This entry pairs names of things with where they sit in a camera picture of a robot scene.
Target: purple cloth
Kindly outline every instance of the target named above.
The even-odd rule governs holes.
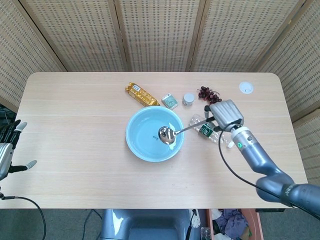
[[[221,233],[232,239],[240,238],[248,226],[246,218],[237,209],[224,209],[222,215],[215,221]]]

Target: metal spoon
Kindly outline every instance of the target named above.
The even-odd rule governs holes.
[[[180,133],[182,133],[184,131],[187,131],[189,129],[192,129],[192,128],[196,127],[196,126],[199,126],[199,125],[202,125],[202,124],[205,124],[205,123],[208,123],[208,122],[212,122],[213,120],[215,120],[215,118],[212,116],[212,117],[207,118],[206,120],[203,120],[201,122],[198,122],[196,124],[188,126],[188,127],[184,128],[184,129],[181,129],[179,131],[173,131],[168,126],[162,126],[159,129],[158,136],[159,136],[160,140],[164,144],[170,145],[170,144],[173,144],[175,142],[176,136],[178,134],[180,134]]]

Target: spoon handle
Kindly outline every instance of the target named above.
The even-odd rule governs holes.
[[[198,123],[196,123],[196,124],[193,124],[193,125],[191,125],[191,126],[188,126],[188,127],[186,127],[186,128],[184,128],[184,129],[181,129],[181,130],[179,130],[179,131],[176,131],[175,132],[175,135],[178,135],[178,134],[180,134],[180,133],[182,133],[182,132],[184,132],[184,131],[187,131],[187,130],[189,130],[189,129],[193,129],[194,127],[196,127],[196,126],[199,126],[199,125],[202,125],[202,124],[205,124],[205,123],[208,123],[208,122],[212,122],[213,120],[215,120],[215,117],[208,117],[206,120],[203,120],[203,121],[201,121],[201,122],[198,122]]]

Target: jar lid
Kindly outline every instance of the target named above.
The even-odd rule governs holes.
[[[195,100],[195,96],[192,93],[186,93],[183,96],[183,99],[186,103],[193,103]]]

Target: gray floor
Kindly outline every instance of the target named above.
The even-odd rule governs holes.
[[[81,240],[87,209],[45,209],[46,240]],[[319,240],[320,221],[298,209],[260,214],[264,240]],[[95,240],[101,220],[92,214],[85,240]],[[0,209],[1,240],[41,240],[43,224],[36,209]]]

